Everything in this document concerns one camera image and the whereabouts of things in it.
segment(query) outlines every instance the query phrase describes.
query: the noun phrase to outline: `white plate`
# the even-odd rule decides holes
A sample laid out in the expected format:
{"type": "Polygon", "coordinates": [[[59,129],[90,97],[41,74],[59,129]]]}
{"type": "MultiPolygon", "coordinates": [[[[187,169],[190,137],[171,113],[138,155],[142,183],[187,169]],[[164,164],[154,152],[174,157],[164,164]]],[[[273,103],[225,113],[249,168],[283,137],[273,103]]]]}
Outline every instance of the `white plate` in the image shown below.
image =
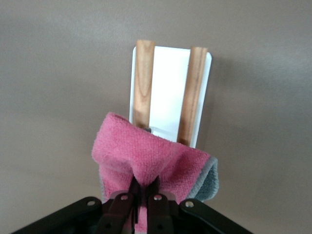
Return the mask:
{"type": "MultiPolygon", "coordinates": [[[[190,51],[191,50],[171,47],[155,47],[150,128],[154,135],[174,142],[176,142],[179,129],[190,51]]],[[[190,145],[193,148],[196,147],[211,60],[211,54],[207,53],[190,145]]],[[[133,50],[132,58],[129,116],[129,121],[131,123],[133,120],[132,110],[134,100],[135,62],[136,48],[133,50]]]]}

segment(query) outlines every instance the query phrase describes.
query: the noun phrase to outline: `microfiber cloth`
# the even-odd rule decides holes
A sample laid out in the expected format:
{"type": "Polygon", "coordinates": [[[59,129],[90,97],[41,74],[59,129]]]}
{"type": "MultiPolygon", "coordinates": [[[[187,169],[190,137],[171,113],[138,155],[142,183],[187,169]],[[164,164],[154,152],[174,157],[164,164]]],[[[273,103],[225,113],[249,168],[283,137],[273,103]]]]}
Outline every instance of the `microfiber cloth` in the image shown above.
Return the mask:
{"type": "MultiPolygon", "coordinates": [[[[99,164],[103,202],[115,191],[128,190],[133,175],[142,187],[159,176],[159,189],[175,194],[177,203],[210,199],[219,188],[215,157],[154,136],[114,113],[103,121],[92,157],[99,164]]],[[[136,232],[147,231],[146,214],[141,207],[136,232]]]]}

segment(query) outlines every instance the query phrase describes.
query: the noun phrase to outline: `gray wall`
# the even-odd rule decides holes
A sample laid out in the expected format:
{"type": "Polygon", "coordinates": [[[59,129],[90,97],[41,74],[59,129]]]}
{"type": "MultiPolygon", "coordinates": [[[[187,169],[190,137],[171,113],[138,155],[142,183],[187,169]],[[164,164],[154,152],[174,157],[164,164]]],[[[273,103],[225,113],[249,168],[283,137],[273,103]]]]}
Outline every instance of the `gray wall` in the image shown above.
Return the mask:
{"type": "Polygon", "coordinates": [[[128,116],[132,49],[208,47],[197,147],[219,159],[211,207],[256,234],[312,230],[312,1],[0,2],[0,220],[9,233],[100,197],[90,152],[128,116]]]}

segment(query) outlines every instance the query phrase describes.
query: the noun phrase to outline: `metal screw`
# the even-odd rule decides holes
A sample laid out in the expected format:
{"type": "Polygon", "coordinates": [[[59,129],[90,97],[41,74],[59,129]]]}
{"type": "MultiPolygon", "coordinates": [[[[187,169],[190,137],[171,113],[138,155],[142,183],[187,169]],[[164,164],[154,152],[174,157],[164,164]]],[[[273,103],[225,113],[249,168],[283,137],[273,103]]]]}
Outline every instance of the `metal screw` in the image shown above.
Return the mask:
{"type": "Polygon", "coordinates": [[[121,200],[127,200],[127,199],[128,199],[128,196],[127,196],[127,195],[122,195],[120,199],[121,199],[121,200]]]}
{"type": "Polygon", "coordinates": [[[157,194],[157,195],[154,196],[154,200],[155,201],[160,201],[160,200],[162,200],[162,196],[157,194]]]}
{"type": "Polygon", "coordinates": [[[95,203],[95,201],[88,201],[87,206],[93,206],[95,203]]]}
{"type": "Polygon", "coordinates": [[[191,201],[187,201],[187,202],[185,202],[185,206],[188,208],[192,208],[192,207],[194,207],[194,203],[192,203],[191,201]]]}

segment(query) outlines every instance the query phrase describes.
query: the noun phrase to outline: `wooden peg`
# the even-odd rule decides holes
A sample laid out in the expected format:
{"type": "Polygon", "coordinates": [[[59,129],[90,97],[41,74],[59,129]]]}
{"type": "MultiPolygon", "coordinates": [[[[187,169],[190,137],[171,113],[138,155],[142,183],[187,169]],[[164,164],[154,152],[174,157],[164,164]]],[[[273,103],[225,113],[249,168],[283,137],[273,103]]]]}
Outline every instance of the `wooden peg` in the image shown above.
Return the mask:
{"type": "Polygon", "coordinates": [[[148,128],[150,122],[155,44],[149,40],[136,42],[133,124],[139,128],[148,128]]]}
{"type": "Polygon", "coordinates": [[[192,47],[177,142],[190,146],[208,49],[192,47]]]}

